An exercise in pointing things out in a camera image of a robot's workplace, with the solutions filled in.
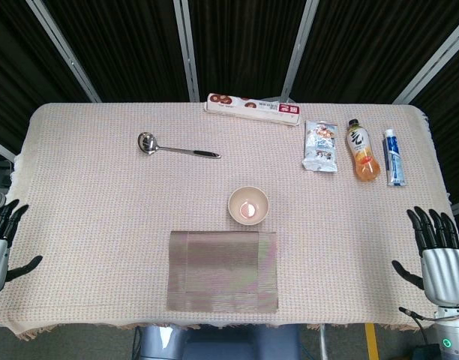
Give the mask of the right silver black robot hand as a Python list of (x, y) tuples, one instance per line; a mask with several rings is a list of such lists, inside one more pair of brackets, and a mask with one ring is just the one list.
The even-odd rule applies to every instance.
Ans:
[(406, 211), (412, 223), (421, 263), (421, 275), (391, 262), (405, 281), (424, 291), (427, 299), (443, 308), (459, 308), (459, 237), (453, 220), (432, 208), (416, 206)]

